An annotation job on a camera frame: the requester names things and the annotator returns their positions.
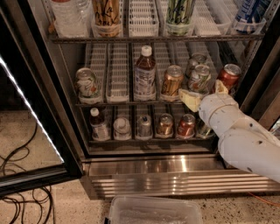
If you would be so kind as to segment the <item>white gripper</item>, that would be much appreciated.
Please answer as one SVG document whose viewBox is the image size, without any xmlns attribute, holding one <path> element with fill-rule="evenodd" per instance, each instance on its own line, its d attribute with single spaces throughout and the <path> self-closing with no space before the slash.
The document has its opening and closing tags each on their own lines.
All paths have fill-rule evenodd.
<svg viewBox="0 0 280 224">
<path fill-rule="evenodd" d="M 199 111 L 200 119 L 211 128 L 216 126 L 214 115 L 225 107 L 239 109 L 238 103 L 228 94 L 227 87 L 221 80 L 216 80 L 214 85 L 215 94 L 209 94 L 207 88 L 201 93 L 180 89 L 178 91 L 179 99 L 192 111 Z"/>
</svg>

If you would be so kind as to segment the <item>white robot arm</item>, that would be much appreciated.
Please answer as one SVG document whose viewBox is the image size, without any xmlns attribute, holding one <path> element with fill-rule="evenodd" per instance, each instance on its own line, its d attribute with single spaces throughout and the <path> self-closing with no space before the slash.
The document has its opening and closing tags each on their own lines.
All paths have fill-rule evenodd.
<svg viewBox="0 0 280 224">
<path fill-rule="evenodd" d="M 219 138 L 218 151 L 233 167 L 280 182 L 280 141 L 240 109 L 221 81 L 213 94 L 178 91 L 179 99 Z"/>
</svg>

